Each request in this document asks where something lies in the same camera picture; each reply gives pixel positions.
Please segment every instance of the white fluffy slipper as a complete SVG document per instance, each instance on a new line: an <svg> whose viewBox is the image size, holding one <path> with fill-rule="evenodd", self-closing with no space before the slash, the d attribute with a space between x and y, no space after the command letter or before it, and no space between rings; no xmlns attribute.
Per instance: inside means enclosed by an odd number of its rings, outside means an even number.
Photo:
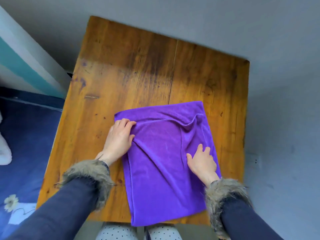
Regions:
<svg viewBox="0 0 320 240"><path fill-rule="evenodd" d="M11 163L11 160L12 160L11 150L6 140L0 134L0 165L8 165L9 163Z"/></svg>

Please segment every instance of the blue rug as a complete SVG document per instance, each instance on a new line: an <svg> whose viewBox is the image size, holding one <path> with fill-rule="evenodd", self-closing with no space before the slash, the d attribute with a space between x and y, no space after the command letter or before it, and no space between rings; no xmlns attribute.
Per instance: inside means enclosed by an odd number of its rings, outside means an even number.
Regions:
<svg viewBox="0 0 320 240"><path fill-rule="evenodd" d="M16 195L20 203L36 203L51 153L61 112L0 98L3 121L0 132L6 139L12 162L0 166L0 239L18 225L8 224L11 212L3 201Z"/></svg>

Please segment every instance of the hand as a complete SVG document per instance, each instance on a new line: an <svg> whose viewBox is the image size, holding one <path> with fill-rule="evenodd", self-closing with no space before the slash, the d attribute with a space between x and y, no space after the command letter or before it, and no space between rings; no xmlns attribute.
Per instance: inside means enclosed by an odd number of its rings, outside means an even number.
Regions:
<svg viewBox="0 0 320 240"><path fill-rule="evenodd" d="M103 151L98 153L96 159L104 161L110 166L122 157L131 147L134 135L130 135L130 130L135 124L135 121L129 119L117 120L111 126Z"/></svg>
<svg viewBox="0 0 320 240"><path fill-rule="evenodd" d="M206 147L203 151L202 144L198 145L194 157L187 153L186 159L190 170L198 176L198 178L208 188L213 181L219 180L216 173L217 165L214 158L210 155L210 147Z"/></svg>

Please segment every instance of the navy sleeve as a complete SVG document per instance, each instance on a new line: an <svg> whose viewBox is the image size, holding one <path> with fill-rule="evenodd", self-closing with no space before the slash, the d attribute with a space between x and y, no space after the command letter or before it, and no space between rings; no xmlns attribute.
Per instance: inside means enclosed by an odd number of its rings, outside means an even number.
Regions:
<svg viewBox="0 0 320 240"><path fill-rule="evenodd" d="M238 197L229 197L225 200L221 220L232 240L283 240Z"/></svg>
<svg viewBox="0 0 320 240"><path fill-rule="evenodd" d="M98 198L97 182L76 178L49 198L7 240L72 240Z"/></svg>

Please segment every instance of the table top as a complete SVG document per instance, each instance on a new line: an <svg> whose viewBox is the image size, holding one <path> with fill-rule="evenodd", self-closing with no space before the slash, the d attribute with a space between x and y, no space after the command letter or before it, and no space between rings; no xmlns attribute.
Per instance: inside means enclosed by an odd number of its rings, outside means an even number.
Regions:
<svg viewBox="0 0 320 240"><path fill-rule="evenodd" d="M222 176L242 181L249 61L92 16L74 69L37 207L57 192L73 164L102 150L114 114L202 101ZM106 207L89 219L130 222L123 166ZM209 224L204 211L170 223Z"/></svg>

